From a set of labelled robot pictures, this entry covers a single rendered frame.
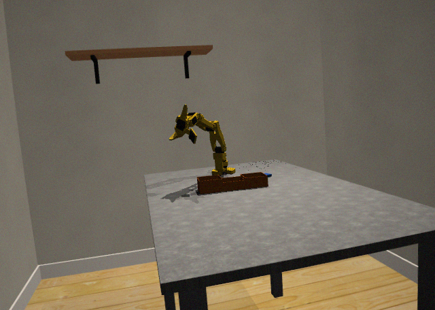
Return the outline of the orange three-compartment bin rack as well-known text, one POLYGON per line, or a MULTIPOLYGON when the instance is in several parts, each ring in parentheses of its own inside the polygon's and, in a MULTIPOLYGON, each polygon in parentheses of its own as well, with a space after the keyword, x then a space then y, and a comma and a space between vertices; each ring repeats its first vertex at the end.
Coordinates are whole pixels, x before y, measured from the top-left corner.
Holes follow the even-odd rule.
POLYGON ((200 194, 259 188, 268 186, 268 176, 262 172, 246 173, 236 177, 221 178, 219 175, 197 177, 200 194))

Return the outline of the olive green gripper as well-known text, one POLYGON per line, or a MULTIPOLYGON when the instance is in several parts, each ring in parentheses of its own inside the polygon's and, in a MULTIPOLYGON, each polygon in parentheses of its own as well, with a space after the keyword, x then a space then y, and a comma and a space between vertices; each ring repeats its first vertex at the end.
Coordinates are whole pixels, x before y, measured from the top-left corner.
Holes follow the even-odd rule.
POLYGON ((182 137, 185 133, 189 135, 189 139, 195 144, 197 135, 194 130, 189 129, 190 121, 187 119, 188 108, 184 105, 181 115, 176 118, 175 132, 169 138, 169 140, 174 140, 176 138, 182 137))

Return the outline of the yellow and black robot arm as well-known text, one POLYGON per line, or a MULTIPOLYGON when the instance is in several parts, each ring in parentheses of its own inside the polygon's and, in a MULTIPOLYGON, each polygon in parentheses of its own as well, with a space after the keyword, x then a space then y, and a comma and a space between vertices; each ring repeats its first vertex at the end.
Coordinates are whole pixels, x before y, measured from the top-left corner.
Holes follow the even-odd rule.
POLYGON ((187 119, 190 121, 189 127, 194 125, 203 129, 204 131, 209 131, 210 142, 213 153, 213 159, 215 160, 215 169, 212 170, 214 175, 222 175, 223 172, 233 174, 235 173, 235 168, 230 168, 228 166, 228 161, 226 160, 226 144, 224 141, 224 136, 220 130, 220 125, 218 121, 208 121, 204 119, 202 114, 198 113, 188 113, 187 119), (221 147, 216 146, 216 140, 219 142, 221 147))

